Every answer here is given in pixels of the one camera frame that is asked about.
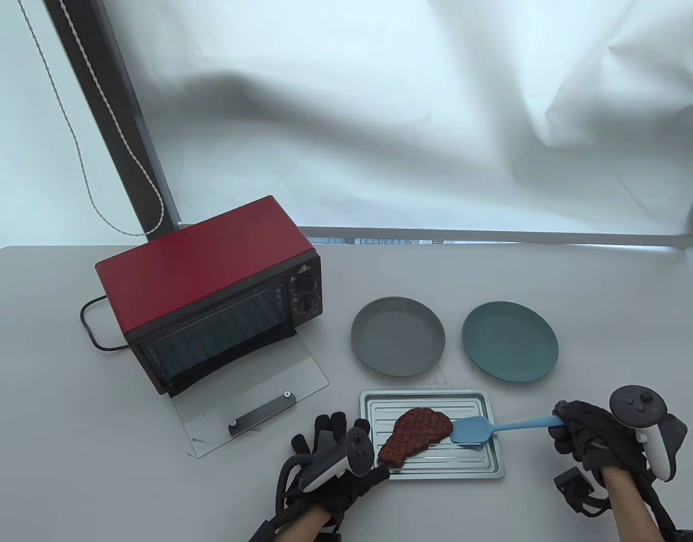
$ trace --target vr controller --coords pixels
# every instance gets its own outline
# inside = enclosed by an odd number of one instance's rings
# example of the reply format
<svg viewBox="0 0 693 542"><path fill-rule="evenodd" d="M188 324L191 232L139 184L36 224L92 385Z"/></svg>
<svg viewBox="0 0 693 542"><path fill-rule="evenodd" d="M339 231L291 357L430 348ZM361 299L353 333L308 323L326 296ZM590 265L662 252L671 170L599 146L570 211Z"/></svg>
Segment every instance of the vr controller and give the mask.
<svg viewBox="0 0 693 542"><path fill-rule="evenodd" d="M672 480L687 426L668 413L663 398L645 386L623 386L610 395L610 411L622 425L635 429L653 474L664 482Z"/></svg>
<svg viewBox="0 0 693 542"><path fill-rule="evenodd" d="M333 477L342 477L349 470L355 477L364 477L374 464L374 446L363 429L352 427L344 438L333 444L305 468L299 489L310 493Z"/></svg>

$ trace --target hand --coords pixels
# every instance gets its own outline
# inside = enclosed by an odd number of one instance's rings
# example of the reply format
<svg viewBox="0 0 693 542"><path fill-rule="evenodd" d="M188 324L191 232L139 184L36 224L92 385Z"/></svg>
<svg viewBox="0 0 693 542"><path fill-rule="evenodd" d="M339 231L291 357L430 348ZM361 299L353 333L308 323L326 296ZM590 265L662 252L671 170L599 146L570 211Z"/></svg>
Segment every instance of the hand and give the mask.
<svg viewBox="0 0 693 542"><path fill-rule="evenodd" d="M354 426L369 434L368 421L360 418L355 421ZM343 412L336 412L331 415L331 418L322 414L314 421L314 444L311 450L302 434L298 434L292 439L292 448L296 454L314 455L319 452L320 448L323 451L326 447L336 444L346 433L347 417ZM336 532L344 519L345 511L354 504L358 497L363 496L372 487L389 478L389 469L383 465L372 468L365 477L361 478L355 477L347 470L341 477L331 478L320 488L309 493L303 493L299 489L300 475L301 472L297 473L289 491L284 495L286 504L292 506L299 501L308 501L322 506L332 517L332 521L326 525L331 526L333 524L335 526L334 532Z"/></svg>
<svg viewBox="0 0 693 542"><path fill-rule="evenodd" d="M582 401L560 401L553 414L564 426L550 427L555 449L561 454L572 454L591 470L595 480L604 487L600 469L617 467L633 475L645 477L651 483L655 477L648 471L643 447L635 438L635 430L625 427L604 408Z"/></svg>

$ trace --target white table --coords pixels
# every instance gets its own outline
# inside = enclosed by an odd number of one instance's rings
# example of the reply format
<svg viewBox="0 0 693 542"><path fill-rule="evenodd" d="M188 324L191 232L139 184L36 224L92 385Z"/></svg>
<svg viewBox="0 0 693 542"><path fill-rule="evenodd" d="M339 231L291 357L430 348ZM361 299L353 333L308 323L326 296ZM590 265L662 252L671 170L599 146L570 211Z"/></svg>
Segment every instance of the white table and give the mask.
<svg viewBox="0 0 693 542"><path fill-rule="evenodd" d="M498 421L544 416L559 399L607 406L627 383L658 390L690 433L677 477L656 482L693 529L693 250L578 246L319 246L325 312L300 328L331 384L197 460L167 397L130 352L96 351L78 321L102 293L93 265L123 247L0 251L0 542L248 540L273 513L290 438L319 413L359 412L366 389L483 388ZM349 346L359 308L408 296L439 315L439 367L395 379ZM506 384L468 362L465 315L496 299L532 307L560 341L555 371ZM89 313L103 343L122 338L105 307ZM502 434L501 480L391 481L349 511L345 542L617 540L611 515L571 511L552 478L573 465L543 431Z"/></svg>

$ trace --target metal baking tray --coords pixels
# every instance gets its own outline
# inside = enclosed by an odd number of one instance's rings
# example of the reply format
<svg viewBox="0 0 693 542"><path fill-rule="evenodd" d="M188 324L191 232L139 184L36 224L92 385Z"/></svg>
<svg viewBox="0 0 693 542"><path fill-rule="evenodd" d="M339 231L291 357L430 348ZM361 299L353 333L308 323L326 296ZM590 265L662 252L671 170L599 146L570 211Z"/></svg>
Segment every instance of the metal baking tray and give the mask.
<svg viewBox="0 0 693 542"><path fill-rule="evenodd" d="M484 416L494 423L484 390L378 390L362 393L362 418L372 425L370 438L376 455L391 436L394 423L411 408L429 407L450 420ZM442 480L501 478L505 475L496 436L483 447L454 444L449 437L409 457L401 469L391 470L392 480Z"/></svg>

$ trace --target blue spatula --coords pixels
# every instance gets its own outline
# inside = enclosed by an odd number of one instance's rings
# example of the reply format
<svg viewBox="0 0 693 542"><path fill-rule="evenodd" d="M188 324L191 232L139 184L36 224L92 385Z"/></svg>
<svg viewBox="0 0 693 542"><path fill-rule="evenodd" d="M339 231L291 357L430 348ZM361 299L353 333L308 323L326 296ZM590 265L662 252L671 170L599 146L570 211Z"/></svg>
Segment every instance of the blue spatula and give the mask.
<svg viewBox="0 0 693 542"><path fill-rule="evenodd" d="M547 416L547 418L537 418L536 420L518 421L517 423L506 423L501 426L489 423L489 420L484 418L484 416L473 416L453 422L454 429L452 430L450 438L452 442L457 444L479 446L487 442L496 431L555 427L561 425L564 425L563 421L556 416Z"/></svg>

